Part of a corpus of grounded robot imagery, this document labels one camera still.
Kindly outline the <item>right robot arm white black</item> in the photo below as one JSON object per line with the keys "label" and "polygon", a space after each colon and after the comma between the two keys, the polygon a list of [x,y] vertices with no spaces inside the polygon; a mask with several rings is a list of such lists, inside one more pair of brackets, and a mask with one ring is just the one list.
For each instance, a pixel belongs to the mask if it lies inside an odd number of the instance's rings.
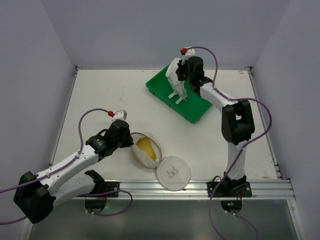
{"label": "right robot arm white black", "polygon": [[179,81],[188,81],[195,94],[221,112],[221,133],[228,146],[227,167],[222,184],[230,189],[243,186],[247,181],[245,144],[255,132],[251,104],[248,100],[234,100],[215,87],[213,80],[205,76],[203,59],[198,56],[179,60],[176,75]]}

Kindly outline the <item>white bra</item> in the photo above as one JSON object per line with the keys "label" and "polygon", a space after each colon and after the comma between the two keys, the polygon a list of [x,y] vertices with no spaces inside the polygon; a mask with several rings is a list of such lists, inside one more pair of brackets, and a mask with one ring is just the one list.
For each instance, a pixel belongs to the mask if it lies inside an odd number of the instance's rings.
{"label": "white bra", "polygon": [[182,100],[185,100],[187,98],[187,90],[185,89],[185,82],[178,80],[178,75],[176,71],[178,70],[178,63],[181,60],[181,58],[174,58],[172,62],[169,64],[165,77],[167,78],[171,88],[173,89],[173,92],[168,96],[169,99],[173,98],[175,95],[178,95],[179,98],[176,100],[175,104],[179,105]]}

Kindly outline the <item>yellow bra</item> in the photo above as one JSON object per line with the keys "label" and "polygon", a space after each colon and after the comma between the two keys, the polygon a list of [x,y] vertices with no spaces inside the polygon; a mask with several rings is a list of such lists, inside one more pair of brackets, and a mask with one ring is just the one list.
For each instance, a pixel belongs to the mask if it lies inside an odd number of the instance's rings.
{"label": "yellow bra", "polygon": [[144,151],[154,162],[157,159],[156,153],[152,147],[151,140],[148,137],[139,138],[136,142],[136,146]]}

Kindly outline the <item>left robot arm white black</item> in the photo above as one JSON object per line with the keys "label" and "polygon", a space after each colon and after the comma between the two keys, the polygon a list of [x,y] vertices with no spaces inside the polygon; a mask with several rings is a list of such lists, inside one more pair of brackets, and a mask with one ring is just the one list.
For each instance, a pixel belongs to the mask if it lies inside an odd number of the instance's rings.
{"label": "left robot arm white black", "polygon": [[31,223],[37,224],[55,207],[72,198],[86,195],[111,197],[116,189],[107,188],[103,177],[88,167],[133,143],[129,124],[114,120],[108,129],[90,137],[65,160],[37,174],[30,171],[23,174],[13,201]]}

